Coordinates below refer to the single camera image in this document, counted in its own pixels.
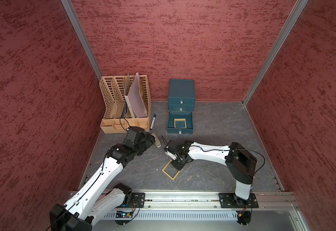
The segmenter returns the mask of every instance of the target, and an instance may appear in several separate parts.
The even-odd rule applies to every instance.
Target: red textured wall
[[[248,109],[312,230],[336,230],[336,0],[309,0]]]
[[[242,101],[295,0],[73,0],[103,75],[195,80],[197,100]]]
[[[61,2],[0,1],[0,231],[47,228],[78,187],[104,110]]]

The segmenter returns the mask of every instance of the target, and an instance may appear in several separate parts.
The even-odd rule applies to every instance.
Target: black mounting plate
[[[239,208],[234,203],[234,196],[235,193],[219,193],[219,202],[221,208]],[[247,200],[247,208],[259,208],[258,201],[255,197],[254,193],[251,193],[249,199]]]
[[[131,200],[135,200],[138,201],[138,203],[140,203],[140,208],[144,207],[144,203],[145,203],[145,193],[143,192],[132,192],[132,197]]]

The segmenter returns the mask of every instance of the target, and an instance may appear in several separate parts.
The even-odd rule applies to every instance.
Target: black cable
[[[90,190],[90,188],[94,185],[94,183],[99,179],[99,177],[101,176],[102,173],[99,173],[99,175],[97,176],[96,180],[92,183],[92,185],[86,190],[86,192],[77,200],[81,200],[81,198]]]
[[[120,125],[122,126],[122,128],[124,129],[124,127],[123,127],[123,125],[122,125],[122,122],[121,122],[121,119],[122,118],[119,118],[119,123],[120,123]],[[123,119],[128,123],[128,127],[130,127],[130,123],[128,122],[128,120],[126,119],[126,118],[124,118],[123,117]]]
[[[168,145],[168,142],[166,141],[166,139],[164,138],[163,135],[162,135],[162,139],[163,139],[164,144],[167,146],[167,145]]]
[[[64,216],[75,204],[73,204],[67,211],[65,211],[58,219],[55,220],[55,222],[51,223],[51,225],[45,230],[47,231],[52,225],[54,225],[60,218]]]
[[[106,151],[106,153],[104,155],[103,166],[101,167],[101,171],[104,169],[105,158],[106,158],[106,155],[108,154],[110,149],[111,149],[111,147]]]
[[[136,202],[138,203],[138,211],[137,211],[136,216],[134,216],[131,220],[129,220],[129,222],[131,222],[133,219],[135,219],[135,217],[137,217],[137,215],[138,215],[138,212],[140,212],[140,202],[135,201],[135,200],[133,200],[133,201],[135,202],[135,206],[136,206]]]
[[[187,148],[185,148],[184,150],[183,150],[183,152],[182,153],[184,153],[189,147],[199,147],[203,152],[208,152],[208,151],[253,151],[253,152],[255,152],[255,153],[257,153],[257,154],[259,154],[259,155],[261,155],[262,157],[263,157],[263,164],[260,166],[260,168],[258,169],[258,170],[256,170],[255,171],[255,173],[257,173],[263,166],[264,166],[264,164],[265,164],[265,157],[262,155],[262,154],[260,154],[260,153],[258,153],[257,151],[254,151],[254,150],[250,150],[250,149],[230,149],[230,150],[222,150],[222,149],[211,149],[211,150],[207,150],[207,151],[205,151],[205,150],[203,150],[203,148],[201,147],[201,146],[197,146],[197,145],[191,145],[191,146],[188,146]]]
[[[239,151],[242,151],[242,150],[253,151],[253,150],[250,150],[250,149],[235,149],[235,150],[239,150]],[[264,160],[263,164],[260,166],[260,168],[258,168],[258,170],[255,171],[255,173],[254,173],[254,176],[255,176],[255,174],[264,166],[264,164],[265,164],[265,157],[262,154],[258,153],[257,151],[253,151],[253,152],[261,155],[263,157],[263,160]]]
[[[132,198],[130,199],[130,201],[128,202],[128,204],[127,205],[122,205],[122,206],[124,206],[124,208],[127,208],[130,204],[131,204],[131,202],[132,202]]]

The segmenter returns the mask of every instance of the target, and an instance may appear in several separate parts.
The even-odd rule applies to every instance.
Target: metal frame
[[[299,18],[301,12],[303,11],[305,5],[307,4],[308,0],[297,0],[294,7],[292,8],[290,15],[288,16],[285,24],[283,25],[280,33],[277,36],[276,41],[274,42],[267,58],[265,59],[262,67],[260,68],[258,75],[255,77],[252,85],[250,86],[247,94],[244,97],[243,104],[246,105],[251,96],[254,94],[256,88],[258,87],[260,81],[264,77],[265,73],[267,72],[269,66],[271,65],[273,59],[276,57],[276,54],[280,50],[282,44],[286,40],[288,34],[290,33],[292,27],[295,25],[295,22]]]
[[[106,189],[100,195],[101,200],[110,192]],[[180,190],[133,190],[135,193],[145,193],[144,207],[141,210],[239,210],[221,208],[217,191],[180,191]],[[299,205],[293,192],[253,192],[261,211],[298,211]]]
[[[281,183],[281,180],[279,179],[279,177],[278,177],[278,175],[277,175],[277,173],[276,173],[276,170],[274,169],[274,166],[273,166],[273,164],[272,164],[272,161],[271,161],[271,159],[270,159],[270,157],[269,157],[269,155],[268,155],[268,153],[267,153],[267,150],[265,149],[265,146],[264,146],[264,144],[263,144],[263,141],[261,140],[261,138],[260,138],[260,136],[259,136],[258,130],[257,130],[257,128],[255,127],[255,124],[254,124],[254,122],[253,122],[253,120],[252,120],[252,118],[251,118],[251,116],[250,116],[250,114],[249,114],[249,111],[247,110],[246,105],[243,105],[243,106],[244,106],[246,115],[247,115],[247,117],[248,117],[248,119],[249,119],[249,121],[250,121],[251,128],[253,129],[255,138],[257,139],[258,144],[259,144],[259,146],[260,146],[260,149],[262,149],[262,152],[263,152],[263,153],[266,153],[266,154],[267,154],[267,155],[265,156],[265,159],[266,159],[266,162],[268,162],[268,164],[269,164],[269,167],[270,167],[270,169],[271,169],[271,173],[272,173],[273,176],[275,177],[276,184],[279,185],[279,189],[280,189],[281,191],[285,191],[285,188],[283,187],[283,185],[282,185],[282,183]]]
[[[290,211],[292,222],[298,231],[310,231],[306,220],[301,211]]]
[[[130,218],[116,218],[115,210],[105,214],[101,220],[130,220]],[[237,212],[221,211],[192,211],[192,210],[141,210],[135,220],[145,221],[234,221],[237,222]]]
[[[92,165],[95,162],[95,159],[97,157],[97,151],[100,148],[100,142],[103,140],[104,135],[105,135],[105,133],[102,130],[100,130],[99,136],[97,137],[97,140],[96,140],[96,144],[94,146],[94,149],[92,150],[89,162],[87,163],[87,167],[85,169],[85,172],[83,173],[81,182],[79,183],[78,190],[80,190],[83,187],[83,185],[86,183],[87,177],[91,173]]]
[[[92,68],[95,71],[95,74],[97,76],[97,79],[100,81],[101,80],[101,69],[97,63],[97,60],[95,58],[94,53],[92,52],[91,46],[86,38],[85,32],[82,29],[81,23],[78,20],[76,11],[74,10],[74,7],[71,3],[71,0],[61,0],[63,7],[68,15],[69,20],[71,21],[74,30],[76,31],[76,34],[78,36],[78,39],[80,40],[85,53],[87,57],[89,58],[89,61],[92,65]]]

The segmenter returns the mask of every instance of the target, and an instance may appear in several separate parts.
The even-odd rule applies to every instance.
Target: ventilated metal panel
[[[115,218],[115,212],[108,213],[104,220],[129,220],[129,218]],[[136,220],[181,220],[181,221],[237,221],[237,213],[233,211],[147,211],[138,213]]]

